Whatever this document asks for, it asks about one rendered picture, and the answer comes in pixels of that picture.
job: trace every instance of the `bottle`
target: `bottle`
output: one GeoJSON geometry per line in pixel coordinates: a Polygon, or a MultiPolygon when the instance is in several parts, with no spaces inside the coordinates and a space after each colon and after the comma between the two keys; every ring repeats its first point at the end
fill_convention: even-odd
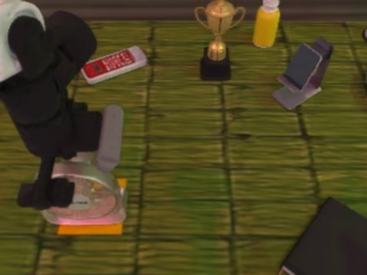
{"type": "Polygon", "coordinates": [[[276,38],[280,11],[279,0],[263,0],[263,5],[258,9],[255,30],[252,42],[259,48],[270,48],[276,38]]]}

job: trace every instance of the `wall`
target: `wall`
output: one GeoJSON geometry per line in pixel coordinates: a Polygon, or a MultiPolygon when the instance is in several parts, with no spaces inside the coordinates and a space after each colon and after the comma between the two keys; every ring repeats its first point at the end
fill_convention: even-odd
{"type": "MultiPolygon", "coordinates": [[[[194,19],[193,9],[206,0],[28,0],[48,15],[71,11],[84,19],[194,19]]],[[[367,0],[280,0],[283,19],[367,20],[367,0]]],[[[254,19],[261,0],[232,0],[254,19]]]]}

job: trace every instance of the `trophy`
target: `trophy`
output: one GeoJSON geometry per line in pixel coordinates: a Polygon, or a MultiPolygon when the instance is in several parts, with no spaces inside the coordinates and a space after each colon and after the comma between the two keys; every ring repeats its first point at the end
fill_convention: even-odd
{"type": "Polygon", "coordinates": [[[207,7],[195,9],[196,20],[205,28],[214,33],[215,40],[204,48],[204,56],[200,61],[200,76],[202,80],[229,80],[231,79],[231,61],[228,48],[222,41],[222,35],[229,29],[237,26],[245,17],[244,7],[233,7],[226,0],[214,0],[207,7]],[[241,17],[232,23],[238,13],[241,17]],[[205,13],[208,23],[199,18],[199,13],[205,13]]]}

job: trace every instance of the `bottle cap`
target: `bottle cap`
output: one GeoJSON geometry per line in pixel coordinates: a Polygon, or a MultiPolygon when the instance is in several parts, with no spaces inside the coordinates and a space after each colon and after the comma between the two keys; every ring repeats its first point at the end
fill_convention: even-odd
{"type": "Polygon", "coordinates": [[[263,0],[263,8],[266,11],[275,11],[278,9],[279,0],[263,0]]]}

